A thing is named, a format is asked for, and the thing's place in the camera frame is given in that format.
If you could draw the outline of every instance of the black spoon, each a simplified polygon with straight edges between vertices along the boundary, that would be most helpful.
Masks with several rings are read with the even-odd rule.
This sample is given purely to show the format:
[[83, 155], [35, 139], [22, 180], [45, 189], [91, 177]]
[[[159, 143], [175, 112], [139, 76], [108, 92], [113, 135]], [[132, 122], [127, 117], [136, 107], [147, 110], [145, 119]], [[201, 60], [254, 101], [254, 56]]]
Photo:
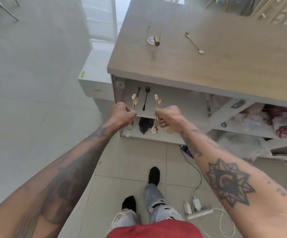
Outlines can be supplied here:
[[139, 95], [139, 91], [140, 91], [140, 89], [141, 89], [141, 87], [139, 86], [139, 87], [138, 87], [137, 97], [138, 97], [138, 95]]
[[147, 96], [149, 92], [150, 92], [150, 87], [146, 87], [146, 100], [144, 101], [144, 106], [143, 106], [142, 111], [146, 110], [146, 101], [147, 101]]

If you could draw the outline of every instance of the foot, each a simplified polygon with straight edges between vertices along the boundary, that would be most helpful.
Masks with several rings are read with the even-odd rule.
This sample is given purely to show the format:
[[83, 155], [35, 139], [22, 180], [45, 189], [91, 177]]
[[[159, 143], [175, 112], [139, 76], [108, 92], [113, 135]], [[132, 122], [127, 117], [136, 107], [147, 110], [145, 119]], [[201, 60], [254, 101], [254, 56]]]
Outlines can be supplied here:
[[152, 167], [149, 173], [149, 184], [154, 184], [158, 186], [160, 182], [160, 170], [157, 167]]
[[122, 210], [123, 209], [130, 209], [136, 213], [136, 200], [134, 196], [128, 196], [124, 202], [122, 203]]

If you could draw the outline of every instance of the jeans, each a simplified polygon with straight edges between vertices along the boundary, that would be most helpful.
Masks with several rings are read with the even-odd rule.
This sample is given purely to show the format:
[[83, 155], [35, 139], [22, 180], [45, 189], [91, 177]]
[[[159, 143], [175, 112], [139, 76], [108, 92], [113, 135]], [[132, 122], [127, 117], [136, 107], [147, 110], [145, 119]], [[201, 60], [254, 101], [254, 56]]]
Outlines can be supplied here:
[[[181, 214], [164, 200], [161, 192], [154, 184], [148, 184], [144, 192], [144, 198], [146, 209], [150, 215], [150, 224], [167, 219], [184, 220]], [[136, 224], [135, 212], [124, 209], [115, 216], [109, 232], [117, 227], [133, 226]]]

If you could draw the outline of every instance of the hand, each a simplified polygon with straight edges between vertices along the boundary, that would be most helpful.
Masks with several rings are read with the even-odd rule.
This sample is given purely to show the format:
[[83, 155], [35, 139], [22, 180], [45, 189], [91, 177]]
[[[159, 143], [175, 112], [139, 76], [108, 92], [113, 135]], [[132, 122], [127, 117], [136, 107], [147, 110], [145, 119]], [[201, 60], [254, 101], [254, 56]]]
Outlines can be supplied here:
[[117, 125], [117, 129], [121, 129], [132, 122], [137, 116], [135, 110], [131, 110], [127, 104], [123, 102], [116, 103], [111, 109], [111, 116], [107, 123]]
[[171, 105], [166, 108], [157, 108], [154, 112], [158, 116], [160, 127], [172, 126], [174, 132], [181, 132], [181, 124], [186, 121], [181, 109], [178, 106]]

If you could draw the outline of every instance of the tattooed arm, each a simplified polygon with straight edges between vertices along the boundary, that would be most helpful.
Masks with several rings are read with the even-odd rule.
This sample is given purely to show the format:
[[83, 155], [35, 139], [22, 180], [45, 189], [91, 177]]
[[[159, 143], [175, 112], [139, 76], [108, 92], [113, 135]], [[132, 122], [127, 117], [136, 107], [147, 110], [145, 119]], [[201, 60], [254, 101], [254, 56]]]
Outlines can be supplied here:
[[77, 146], [0, 204], [0, 238], [56, 238], [82, 196], [111, 137], [136, 116], [124, 103]]
[[212, 190], [244, 238], [287, 238], [287, 191], [203, 134], [177, 106], [157, 109], [160, 126], [181, 134]]

